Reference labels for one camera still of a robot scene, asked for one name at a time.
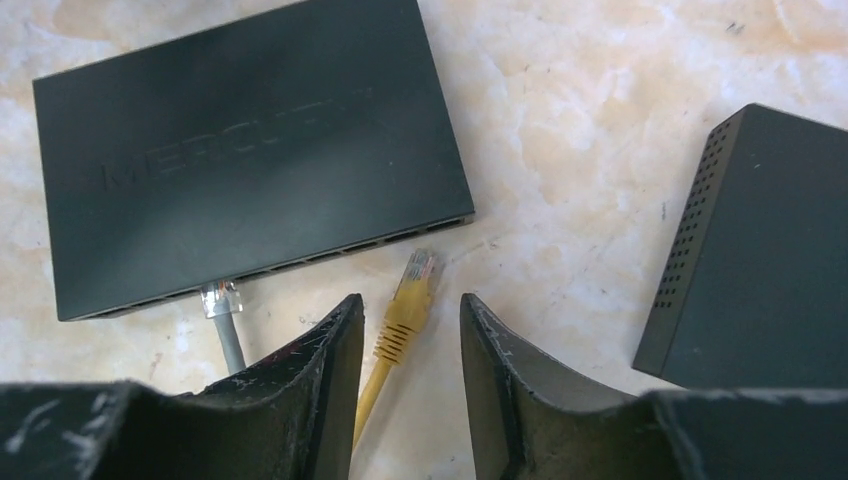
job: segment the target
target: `router casing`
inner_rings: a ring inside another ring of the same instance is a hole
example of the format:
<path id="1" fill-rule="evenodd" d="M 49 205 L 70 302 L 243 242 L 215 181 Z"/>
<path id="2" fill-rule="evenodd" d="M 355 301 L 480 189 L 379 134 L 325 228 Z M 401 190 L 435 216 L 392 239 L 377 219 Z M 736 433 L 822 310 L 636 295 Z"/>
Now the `router casing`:
<path id="1" fill-rule="evenodd" d="M 848 387 L 848 132 L 748 105 L 709 135 L 633 367 Z"/>
<path id="2" fill-rule="evenodd" d="M 474 213 L 414 0 L 309 0 L 33 89 L 63 321 Z"/>

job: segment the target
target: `marble surface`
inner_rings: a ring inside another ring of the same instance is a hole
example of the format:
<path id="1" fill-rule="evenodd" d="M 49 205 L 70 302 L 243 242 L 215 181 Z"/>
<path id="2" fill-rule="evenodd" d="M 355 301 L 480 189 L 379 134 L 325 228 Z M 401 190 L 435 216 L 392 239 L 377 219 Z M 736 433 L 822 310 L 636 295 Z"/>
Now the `marble surface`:
<path id="1" fill-rule="evenodd" d="M 226 375 L 197 299 L 56 321 L 30 81 L 285 3 L 0 2 L 0 381 L 134 378 L 176 393 Z M 840 0 L 419 3 L 476 223 L 241 287 L 248 362 L 361 292 L 364 378 L 408 255 L 444 254 L 431 323 L 389 379 L 353 479 L 473 478 L 463 292 L 594 379 L 662 386 L 629 363 L 709 129 L 750 102 L 848 128 Z"/>

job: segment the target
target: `mercusys logo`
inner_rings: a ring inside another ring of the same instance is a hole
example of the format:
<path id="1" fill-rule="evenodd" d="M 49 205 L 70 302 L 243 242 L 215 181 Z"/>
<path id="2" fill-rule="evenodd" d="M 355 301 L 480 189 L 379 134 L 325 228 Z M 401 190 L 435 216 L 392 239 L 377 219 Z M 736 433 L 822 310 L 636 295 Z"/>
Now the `mercusys logo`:
<path id="1" fill-rule="evenodd" d="M 350 103 L 371 96 L 370 88 L 353 90 L 344 103 L 330 99 L 301 105 L 264 119 L 241 122 L 219 132 L 154 148 L 133 155 L 129 162 L 103 163 L 100 165 L 103 188 L 107 191 L 131 188 L 215 162 L 245 158 L 294 136 L 298 139 L 320 136 L 344 116 Z"/>

